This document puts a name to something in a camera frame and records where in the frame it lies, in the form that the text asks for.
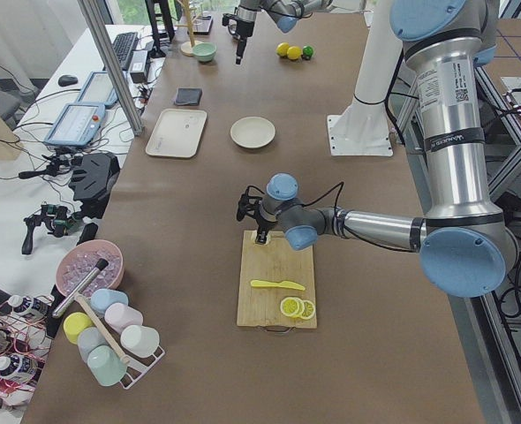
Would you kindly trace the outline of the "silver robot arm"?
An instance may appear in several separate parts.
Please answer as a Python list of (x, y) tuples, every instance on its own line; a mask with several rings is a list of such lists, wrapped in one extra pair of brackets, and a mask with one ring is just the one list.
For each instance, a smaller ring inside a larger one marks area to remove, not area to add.
[(494, 56), (498, 8), (496, 1), (380, 2), (351, 105), (328, 117), (331, 152), (357, 156), (362, 188), (386, 185), (384, 201), (395, 201), (394, 174), (372, 170), (369, 161), (391, 153), (386, 113), (396, 68), (414, 71), (432, 201), (423, 216), (320, 208), (299, 199), (292, 175), (278, 173), (258, 195), (244, 193), (238, 202), (238, 219), (257, 223), (257, 242), (276, 228), (296, 250), (321, 235), (358, 239), (416, 253), (428, 280), (449, 295), (475, 298), (496, 289), (518, 248), (488, 191), (474, 72)]
[(283, 33), (288, 33), (299, 20), (307, 19), (311, 13), (325, 10), (330, 5), (332, 1), (327, 0), (240, 1), (233, 13), (224, 13), (222, 17), (224, 27), (235, 23), (234, 35), (238, 41), (235, 63), (241, 64), (247, 41), (253, 36), (258, 12), (265, 11)]

